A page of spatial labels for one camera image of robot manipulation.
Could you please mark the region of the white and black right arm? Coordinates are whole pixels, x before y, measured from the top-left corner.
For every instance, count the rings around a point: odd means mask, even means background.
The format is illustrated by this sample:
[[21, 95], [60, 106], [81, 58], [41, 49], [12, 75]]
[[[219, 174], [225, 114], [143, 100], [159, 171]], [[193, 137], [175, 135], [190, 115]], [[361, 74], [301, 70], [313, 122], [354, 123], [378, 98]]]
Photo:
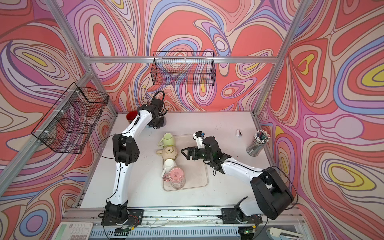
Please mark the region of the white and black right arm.
[[258, 169], [237, 161], [222, 152], [215, 137], [197, 138], [196, 143], [195, 147], [181, 149], [187, 160], [202, 160], [215, 172], [235, 177], [252, 188], [254, 197], [241, 199], [230, 215], [222, 209], [223, 223], [247, 223], [255, 215], [276, 220], [294, 201], [292, 192], [272, 167]]

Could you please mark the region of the white small mug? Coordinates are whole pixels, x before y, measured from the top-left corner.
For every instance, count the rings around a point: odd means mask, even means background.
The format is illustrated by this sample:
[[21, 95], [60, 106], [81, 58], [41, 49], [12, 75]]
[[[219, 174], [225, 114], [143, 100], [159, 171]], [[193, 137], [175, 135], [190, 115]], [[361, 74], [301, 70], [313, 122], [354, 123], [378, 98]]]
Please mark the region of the white small mug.
[[163, 164], [162, 178], [164, 181], [169, 181], [169, 172], [177, 166], [173, 159], [167, 159]]

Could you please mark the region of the black skull mug red inside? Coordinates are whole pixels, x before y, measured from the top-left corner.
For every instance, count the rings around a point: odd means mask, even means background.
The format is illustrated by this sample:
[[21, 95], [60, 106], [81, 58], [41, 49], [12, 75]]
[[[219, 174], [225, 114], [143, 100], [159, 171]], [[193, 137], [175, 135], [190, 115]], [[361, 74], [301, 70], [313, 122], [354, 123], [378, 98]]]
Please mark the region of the black skull mug red inside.
[[133, 121], [135, 121], [137, 116], [138, 116], [137, 111], [131, 111], [131, 112], [126, 114], [126, 119], [129, 123], [132, 123]]

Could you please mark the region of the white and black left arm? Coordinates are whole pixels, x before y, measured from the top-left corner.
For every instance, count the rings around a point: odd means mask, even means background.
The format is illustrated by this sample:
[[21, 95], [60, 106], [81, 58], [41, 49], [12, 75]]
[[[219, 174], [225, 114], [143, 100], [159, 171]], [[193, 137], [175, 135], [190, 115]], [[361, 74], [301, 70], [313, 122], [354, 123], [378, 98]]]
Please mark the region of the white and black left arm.
[[150, 104], [138, 108], [138, 113], [131, 124], [120, 134], [112, 137], [113, 155], [116, 162], [116, 178], [112, 196], [106, 199], [102, 225], [125, 225], [129, 219], [128, 185], [135, 163], [140, 156], [136, 138], [147, 127], [155, 129], [164, 126], [165, 109], [163, 100], [152, 99]]

